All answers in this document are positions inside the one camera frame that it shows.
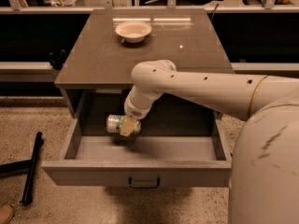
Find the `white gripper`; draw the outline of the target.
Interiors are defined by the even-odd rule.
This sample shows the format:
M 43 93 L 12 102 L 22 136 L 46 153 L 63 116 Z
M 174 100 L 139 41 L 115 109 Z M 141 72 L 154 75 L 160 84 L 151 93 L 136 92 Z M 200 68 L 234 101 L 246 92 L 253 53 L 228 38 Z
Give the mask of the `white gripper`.
M 131 89 L 124 103 L 125 116 L 121 125 L 121 135 L 128 137 L 135 132 L 136 120 L 148 115 L 152 104 L 156 101 L 153 92 L 142 92 L 139 89 Z

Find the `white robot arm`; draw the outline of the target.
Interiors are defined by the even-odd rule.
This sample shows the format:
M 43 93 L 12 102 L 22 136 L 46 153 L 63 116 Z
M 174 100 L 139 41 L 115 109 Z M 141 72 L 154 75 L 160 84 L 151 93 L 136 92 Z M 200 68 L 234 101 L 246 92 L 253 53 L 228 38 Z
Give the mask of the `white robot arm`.
M 244 120 L 235 143 L 229 224 L 299 224 L 299 79 L 179 72 L 167 60 L 132 71 L 126 115 L 169 93 Z

